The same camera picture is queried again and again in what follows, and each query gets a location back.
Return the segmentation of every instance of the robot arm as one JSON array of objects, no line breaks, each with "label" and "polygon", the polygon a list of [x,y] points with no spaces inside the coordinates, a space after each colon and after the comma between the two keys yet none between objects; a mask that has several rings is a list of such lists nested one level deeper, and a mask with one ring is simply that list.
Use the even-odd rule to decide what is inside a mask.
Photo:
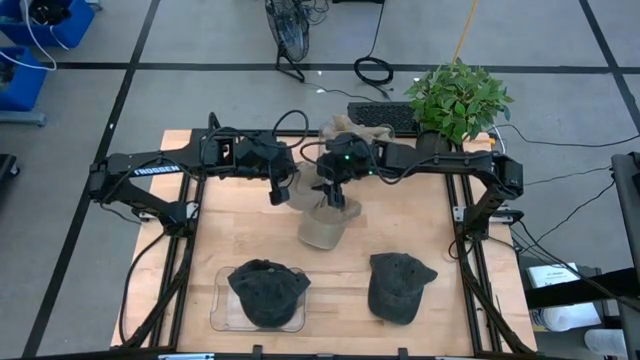
[{"label": "robot arm", "polygon": [[289,199],[288,190],[278,185],[296,171],[286,143],[278,142],[270,132],[244,134],[238,139],[238,134],[214,136],[217,130],[224,129],[210,127],[203,139],[182,149],[110,155],[91,165],[89,196],[100,204],[122,202],[139,217],[157,217],[169,234],[177,236],[193,230],[188,220],[194,210],[184,202],[167,202],[138,188],[131,178],[185,172],[199,180],[210,176],[262,179],[271,182],[272,205]]},{"label": "robot arm", "polygon": [[460,222],[463,233],[476,240],[488,237],[489,219],[503,202],[523,193],[522,165],[505,155],[479,151],[425,156],[426,149],[384,141],[369,145],[352,133],[328,141],[326,148],[328,152],[317,162],[318,175],[325,179],[318,190],[335,207],[344,206],[341,184],[374,174],[389,185],[418,173],[471,175],[480,179],[487,191],[475,205],[464,209]]}]

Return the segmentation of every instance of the blue bin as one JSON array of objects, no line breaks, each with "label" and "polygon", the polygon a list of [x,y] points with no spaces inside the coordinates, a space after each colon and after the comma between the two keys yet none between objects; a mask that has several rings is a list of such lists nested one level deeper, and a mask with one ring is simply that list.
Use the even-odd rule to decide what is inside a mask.
[{"label": "blue bin", "polygon": [[[25,64],[42,66],[27,47],[5,47],[0,48],[0,51]],[[0,62],[5,66],[13,64],[3,57],[0,57]],[[46,75],[46,70],[32,69],[16,64],[13,80],[9,83],[9,87],[0,91],[0,110],[29,111],[33,109]]]},{"label": "blue bin", "polygon": [[[33,41],[27,25],[22,20],[24,14],[22,14],[22,9],[20,8],[21,1],[23,0],[0,1],[0,16],[6,16],[16,20],[15,23],[0,23],[0,31],[5,33],[11,41],[18,45],[35,45],[36,43]],[[68,48],[78,46],[93,20],[93,10],[85,0],[60,1],[63,5],[69,6],[71,17],[53,27],[55,37],[51,34],[50,26],[31,23],[33,35],[43,47],[60,47],[56,37]]]}]

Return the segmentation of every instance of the black coiled cable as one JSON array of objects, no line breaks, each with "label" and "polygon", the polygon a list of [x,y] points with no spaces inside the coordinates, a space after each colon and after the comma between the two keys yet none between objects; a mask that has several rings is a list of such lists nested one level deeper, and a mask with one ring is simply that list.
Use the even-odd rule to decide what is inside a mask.
[{"label": "black coiled cable", "polygon": [[[373,45],[371,46],[371,51],[369,51],[369,54],[367,54],[367,56],[361,57],[358,60],[356,60],[355,63],[353,63],[353,71],[355,71],[356,76],[358,76],[358,78],[362,80],[365,84],[376,88],[378,91],[382,93],[382,96],[384,96],[385,99],[391,101],[389,94],[387,94],[387,92],[381,86],[390,84],[391,81],[393,81],[393,68],[388,62],[371,56],[373,54],[373,50],[375,50],[376,48],[376,42],[378,41],[378,32],[380,32],[380,23],[382,23],[382,14],[384,13],[384,4],[385,2],[382,3],[382,6],[380,8],[380,16],[378,17],[378,26],[376,27],[376,34],[373,37]],[[360,65],[363,62],[372,62],[380,66],[381,68],[385,69],[387,71],[387,77],[384,79],[370,79],[362,75],[362,72],[360,71]]]}]

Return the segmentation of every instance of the wooden table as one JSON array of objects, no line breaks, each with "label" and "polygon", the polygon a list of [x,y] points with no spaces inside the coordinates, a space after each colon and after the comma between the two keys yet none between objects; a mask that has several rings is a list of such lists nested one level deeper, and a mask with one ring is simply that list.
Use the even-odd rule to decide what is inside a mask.
[{"label": "wooden table", "polygon": [[[162,149],[181,148],[189,137],[190,131],[166,131]],[[283,140],[293,143],[296,139]],[[486,134],[465,144],[467,151],[489,148]],[[308,151],[309,155],[315,155],[313,147]],[[294,156],[300,159],[297,150]],[[181,177],[180,174],[156,176],[151,192],[163,199],[175,200]],[[477,200],[484,186],[475,178],[471,179],[471,185]],[[258,344],[263,346],[264,353],[281,354],[394,355],[400,347],[408,348],[411,355],[473,354],[459,265],[447,254],[454,233],[444,175],[420,174],[404,179],[397,186],[385,185],[376,177],[346,185],[345,194],[362,203],[363,213],[351,222],[332,251],[317,250],[299,242],[296,232],[300,214],[286,205],[271,206],[268,191],[266,181],[208,180],[179,351],[248,353]],[[459,201],[464,203],[460,181],[457,181],[456,192]],[[157,222],[144,224],[135,254],[160,232]],[[506,225],[492,225],[490,234],[511,243]],[[167,244],[168,241],[161,242],[149,251],[133,273],[125,317],[128,336],[155,304]],[[409,253],[438,272],[438,278],[425,288],[416,319],[407,326],[384,322],[367,307],[369,256],[391,251]],[[522,341],[535,349],[513,250],[486,241],[484,251],[495,302],[499,302],[504,318]],[[301,331],[218,332],[211,327],[209,316],[217,271],[255,258],[307,272],[312,285],[308,290],[306,323]],[[483,314],[478,311],[479,327],[484,348],[490,349]],[[170,305],[165,313],[161,344],[167,342],[172,315]],[[113,344],[118,343],[118,336],[114,334]]]}]

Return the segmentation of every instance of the black floor stripe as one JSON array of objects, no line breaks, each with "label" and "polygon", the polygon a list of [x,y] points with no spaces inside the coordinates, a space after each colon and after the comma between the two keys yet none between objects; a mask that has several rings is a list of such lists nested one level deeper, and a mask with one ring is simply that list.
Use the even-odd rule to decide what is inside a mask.
[{"label": "black floor stripe", "polygon": [[[282,65],[285,70],[291,67]],[[439,65],[436,64],[392,64],[396,72],[424,72],[434,70]],[[521,65],[470,65],[481,66],[492,73],[502,74],[640,74],[640,67],[609,67],[609,66],[521,66]],[[67,62],[58,63],[60,69],[65,70],[127,70],[130,63],[110,63],[110,62]],[[136,70],[158,70],[158,71],[276,71],[275,65],[270,63],[247,63],[247,64],[200,64],[200,63],[161,63],[161,62],[140,62],[135,64]],[[364,71],[386,71],[372,64],[362,64]],[[353,71],[352,64],[299,64],[303,71]]]},{"label": "black floor stripe", "polygon": [[[140,31],[136,46],[134,48],[133,54],[131,55],[131,60],[129,61],[129,64],[126,68],[127,72],[124,75],[122,85],[120,86],[120,90],[118,91],[118,95],[115,99],[111,114],[109,115],[109,121],[105,127],[100,145],[98,146],[98,149],[96,151],[95,159],[102,159],[107,155],[109,144],[111,143],[111,139],[113,138],[113,133],[116,129],[116,125],[118,124],[120,114],[122,113],[122,108],[124,107],[124,103],[127,99],[127,94],[129,93],[129,89],[131,87],[133,75],[136,71],[135,65],[140,61],[140,57],[142,56],[142,51],[144,49],[147,38],[149,37],[149,30],[151,29],[151,25],[153,24],[153,19],[158,10],[159,3],[160,0],[153,0],[151,2],[151,5],[149,6],[149,10],[147,11],[147,16],[145,17],[142,30]],[[23,357],[33,357],[37,355],[38,348],[40,347],[45,330],[47,329],[47,325],[49,323],[49,319],[51,318],[51,313],[53,312],[56,299],[58,298],[58,294],[60,293],[60,288],[62,287],[65,274],[69,267],[69,263],[71,262],[73,251],[75,249],[76,243],[78,242],[78,236],[80,235],[82,224],[89,209],[90,200],[89,196],[87,195],[87,185],[88,182],[85,184],[84,190],[82,191],[82,195],[80,197],[80,201],[78,203],[78,207],[76,208],[76,212],[74,213],[73,219],[71,220],[71,225],[69,227],[69,231],[67,232],[67,237],[65,238],[62,250],[60,251],[60,256],[58,257],[58,261],[56,262],[51,280],[49,281],[49,286],[47,287],[44,298],[42,299],[40,309],[38,310],[38,314],[36,315],[33,327],[31,328],[29,338],[27,339],[27,343],[25,344],[24,351],[22,353]]]},{"label": "black floor stripe", "polygon": [[633,120],[633,123],[636,125],[638,131],[640,131],[640,111],[638,111],[638,105],[636,104],[635,97],[631,94],[629,90],[629,85],[627,85],[627,81],[624,79],[624,72],[621,71],[621,68],[618,67],[618,63],[616,62],[615,57],[613,56],[613,52],[607,43],[607,39],[604,37],[604,33],[598,24],[598,20],[596,20],[596,16],[591,9],[591,5],[587,0],[579,0],[580,6],[582,7],[582,11],[587,18],[587,22],[591,27],[591,31],[593,31],[593,36],[595,36],[596,41],[598,42],[598,46],[600,46],[600,50],[602,51],[602,55],[604,59],[607,61],[607,65],[609,68],[613,70],[613,78],[616,81],[616,85],[618,86],[618,90],[620,91],[620,95],[622,96],[622,100],[624,101],[627,110],[629,111],[629,115]]}]

